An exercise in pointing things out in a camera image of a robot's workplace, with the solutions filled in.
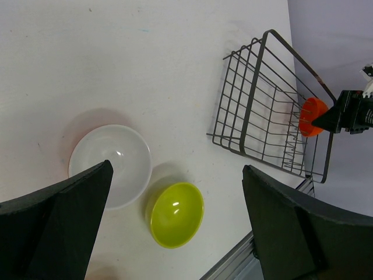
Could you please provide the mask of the lime green bowl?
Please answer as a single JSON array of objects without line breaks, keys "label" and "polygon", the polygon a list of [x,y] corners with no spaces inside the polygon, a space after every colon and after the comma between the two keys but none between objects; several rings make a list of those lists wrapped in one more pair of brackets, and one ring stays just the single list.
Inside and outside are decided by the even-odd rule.
[{"label": "lime green bowl", "polygon": [[205,205],[191,183],[179,182],[155,191],[146,205],[146,222],[155,242],[167,249],[189,242],[200,228]]}]

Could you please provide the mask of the aluminium frame rail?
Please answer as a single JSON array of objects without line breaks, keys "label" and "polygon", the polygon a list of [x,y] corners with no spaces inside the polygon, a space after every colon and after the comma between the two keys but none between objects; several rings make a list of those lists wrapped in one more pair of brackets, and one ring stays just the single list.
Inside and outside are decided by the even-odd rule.
[{"label": "aluminium frame rail", "polygon": [[305,213],[295,202],[315,196],[312,176],[295,189],[274,179],[244,180],[242,189],[253,229],[202,278],[318,279],[300,223]]}]

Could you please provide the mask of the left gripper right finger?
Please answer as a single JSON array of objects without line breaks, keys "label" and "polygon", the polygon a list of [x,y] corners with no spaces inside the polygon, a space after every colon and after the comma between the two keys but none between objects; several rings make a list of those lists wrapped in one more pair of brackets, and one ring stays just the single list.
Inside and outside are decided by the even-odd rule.
[{"label": "left gripper right finger", "polygon": [[253,166],[242,173],[265,279],[372,279],[372,217],[322,202]]}]

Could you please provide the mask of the white bowl orange outside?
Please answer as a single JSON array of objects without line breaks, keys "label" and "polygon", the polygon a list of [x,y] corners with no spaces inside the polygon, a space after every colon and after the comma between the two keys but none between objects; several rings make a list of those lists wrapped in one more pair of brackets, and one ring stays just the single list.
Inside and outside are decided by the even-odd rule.
[{"label": "white bowl orange outside", "polygon": [[113,168],[105,208],[120,209],[137,200],[152,175],[152,157],[143,137],[124,125],[100,126],[87,133],[75,146],[68,164],[70,177],[100,163]]}]

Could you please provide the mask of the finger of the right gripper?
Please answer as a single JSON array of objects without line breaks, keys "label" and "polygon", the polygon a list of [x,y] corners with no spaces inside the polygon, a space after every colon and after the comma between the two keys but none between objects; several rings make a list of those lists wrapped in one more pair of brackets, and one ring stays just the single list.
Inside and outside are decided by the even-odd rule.
[{"label": "finger of the right gripper", "polygon": [[321,99],[312,99],[315,103],[314,118],[311,125],[325,131],[340,131],[340,109],[337,104],[329,108]]}]

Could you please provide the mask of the red-orange plastic bowl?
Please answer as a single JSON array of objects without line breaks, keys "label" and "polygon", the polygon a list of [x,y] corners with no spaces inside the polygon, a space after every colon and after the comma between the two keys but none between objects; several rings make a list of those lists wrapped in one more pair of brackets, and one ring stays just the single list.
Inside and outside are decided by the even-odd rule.
[{"label": "red-orange plastic bowl", "polygon": [[308,98],[302,105],[298,128],[304,137],[314,137],[322,133],[323,129],[313,126],[313,120],[328,111],[327,105],[315,97]]}]

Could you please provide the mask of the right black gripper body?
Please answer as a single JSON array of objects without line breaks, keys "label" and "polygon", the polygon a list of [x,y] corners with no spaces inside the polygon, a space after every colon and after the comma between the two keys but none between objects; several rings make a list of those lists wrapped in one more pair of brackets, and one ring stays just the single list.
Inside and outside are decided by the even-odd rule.
[{"label": "right black gripper body", "polygon": [[361,134],[367,130],[367,126],[360,120],[363,99],[360,90],[342,90],[335,104],[339,113],[336,133],[345,130],[350,134]]}]

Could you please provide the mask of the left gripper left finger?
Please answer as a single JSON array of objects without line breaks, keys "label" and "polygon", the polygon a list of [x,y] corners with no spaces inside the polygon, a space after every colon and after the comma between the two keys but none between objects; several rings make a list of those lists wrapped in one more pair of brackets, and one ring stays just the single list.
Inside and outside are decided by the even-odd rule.
[{"label": "left gripper left finger", "polygon": [[1,203],[1,279],[84,279],[113,177],[105,160]]}]

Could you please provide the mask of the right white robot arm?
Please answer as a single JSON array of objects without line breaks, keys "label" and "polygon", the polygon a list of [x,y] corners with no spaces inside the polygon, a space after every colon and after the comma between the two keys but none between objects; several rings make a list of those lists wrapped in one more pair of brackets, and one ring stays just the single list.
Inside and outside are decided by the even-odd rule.
[{"label": "right white robot arm", "polygon": [[372,95],[361,90],[343,90],[336,103],[311,123],[314,127],[337,134],[342,129],[360,134],[372,128]]}]

